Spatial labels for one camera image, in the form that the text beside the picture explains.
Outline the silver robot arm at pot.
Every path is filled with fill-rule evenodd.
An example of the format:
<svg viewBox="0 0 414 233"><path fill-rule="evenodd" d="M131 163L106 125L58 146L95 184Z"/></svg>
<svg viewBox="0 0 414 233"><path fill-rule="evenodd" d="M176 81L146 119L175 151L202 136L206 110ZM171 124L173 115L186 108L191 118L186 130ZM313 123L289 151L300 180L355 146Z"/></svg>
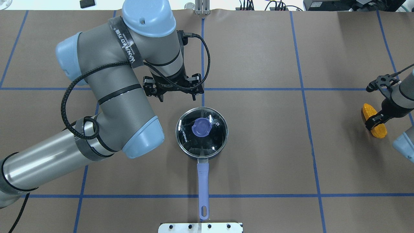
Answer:
<svg viewBox="0 0 414 233"><path fill-rule="evenodd" d="M1 208L118 151L136 158L160 146L164 133L147 97L203 93L201 75L185 72L190 37L200 36L176 30L169 1L126 0L122 16L59 43L58 63L71 79L60 108L65 130L1 160ZM71 124L66 104L77 84L89 85L102 112Z"/></svg>

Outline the silver robot arm with corn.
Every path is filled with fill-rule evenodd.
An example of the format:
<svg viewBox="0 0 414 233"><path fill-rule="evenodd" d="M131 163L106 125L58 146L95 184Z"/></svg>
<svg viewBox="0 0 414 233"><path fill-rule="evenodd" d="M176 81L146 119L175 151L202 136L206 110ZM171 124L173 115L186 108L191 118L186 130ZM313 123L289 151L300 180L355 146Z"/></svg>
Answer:
<svg viewBox="0 0 414 233"><path fill-rule="evenodd" d="M414 109L413 71L402 81L397 78L400 73L380 75L366 87L367 92L379 90L384 96L380 111L377 112L369 104L364 104L361 109L365 128L376 138L384 138L387 134L387 121L402 118Z"/></svg>

